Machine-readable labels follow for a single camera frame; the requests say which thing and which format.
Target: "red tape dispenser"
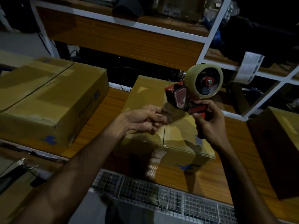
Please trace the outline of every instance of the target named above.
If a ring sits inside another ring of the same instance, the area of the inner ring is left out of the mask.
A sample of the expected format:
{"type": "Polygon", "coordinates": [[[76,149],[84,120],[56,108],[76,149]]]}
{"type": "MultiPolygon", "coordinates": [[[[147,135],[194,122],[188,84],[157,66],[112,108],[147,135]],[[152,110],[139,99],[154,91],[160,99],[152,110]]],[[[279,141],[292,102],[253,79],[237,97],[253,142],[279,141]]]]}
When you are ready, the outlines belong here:
{"type": "Polygon", "coordinates": [[[185,79],[165,88],[168,103],[177,109],[188,113],[200,113],[205,119],[208,105],[195,104],[189,101],[190,97],[210,98],[221,88],[223,73],[219,66],[214,64],[197,64],[191,67],[185,79]]]}

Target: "forearm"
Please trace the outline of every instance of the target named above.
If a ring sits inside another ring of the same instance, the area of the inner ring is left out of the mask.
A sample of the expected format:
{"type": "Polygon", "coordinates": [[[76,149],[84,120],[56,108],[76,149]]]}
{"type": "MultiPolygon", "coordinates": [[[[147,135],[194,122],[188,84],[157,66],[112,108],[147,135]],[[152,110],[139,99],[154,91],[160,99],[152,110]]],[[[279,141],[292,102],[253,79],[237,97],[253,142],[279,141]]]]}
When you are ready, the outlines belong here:
{"type": "Polygon", "coordinates": [[[230,143],[218,149],[239,223],[277,223],[230,143]]]}
{"type": "Polygon", "coordinates": [[[54,174],[16,222],[56,223],[66,218],[80,204],[105,159],[126,130],[125,120],[117,117],[54,174]]]}

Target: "person's left arm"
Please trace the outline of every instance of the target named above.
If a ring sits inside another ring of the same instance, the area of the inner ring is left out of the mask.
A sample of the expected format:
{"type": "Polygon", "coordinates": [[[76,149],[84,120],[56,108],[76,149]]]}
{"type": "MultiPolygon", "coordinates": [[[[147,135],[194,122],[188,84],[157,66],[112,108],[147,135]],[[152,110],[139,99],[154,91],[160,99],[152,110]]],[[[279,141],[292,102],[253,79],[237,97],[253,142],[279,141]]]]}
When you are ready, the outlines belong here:
{"type": "Polygon", "coordinates": [[[102,164],[128,130],[158,131],[165,110],[153,105],[119,115],[51,177],[13,223],[62,222],[80,204],[102,164]]]}

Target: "wire mesh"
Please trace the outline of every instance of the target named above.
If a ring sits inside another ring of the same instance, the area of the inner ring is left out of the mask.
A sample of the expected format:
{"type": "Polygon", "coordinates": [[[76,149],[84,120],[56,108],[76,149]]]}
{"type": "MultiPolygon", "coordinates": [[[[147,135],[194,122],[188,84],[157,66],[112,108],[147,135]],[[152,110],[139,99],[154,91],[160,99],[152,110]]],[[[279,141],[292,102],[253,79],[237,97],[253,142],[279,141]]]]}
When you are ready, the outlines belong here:
{"type": "Polygon", "coordinates": [[[193,223],[238,223],[233,206],[104,169],[99,172],[92,187],[101,195],[193,223]]]}

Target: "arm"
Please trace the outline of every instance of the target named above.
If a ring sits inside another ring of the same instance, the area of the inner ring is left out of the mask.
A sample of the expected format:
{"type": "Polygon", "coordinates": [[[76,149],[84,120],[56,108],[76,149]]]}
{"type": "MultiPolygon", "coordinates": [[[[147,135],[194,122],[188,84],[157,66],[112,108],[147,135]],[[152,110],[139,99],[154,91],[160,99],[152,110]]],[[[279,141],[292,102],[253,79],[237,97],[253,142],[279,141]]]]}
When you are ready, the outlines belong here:
{"type": "Polygon", "coordinates": [[[80,204],[114,146],[127,130],[158,131],[166,116],[152,105],[119,115],[90,144],[71,158],[13,223],[57,223],[80,204]]]}
{"type": "Polygon", "coordinates": [[[222,111],[211,100],[201,100],[196,103],[208,104],[211,110],[210,121],[204,120],[197,113],[193,113],[192,116],[197,125],[198,137],[205,138],[219,154],[238,222],[278,224],[277,218],[261,198],[227,138],[222,111]]]}

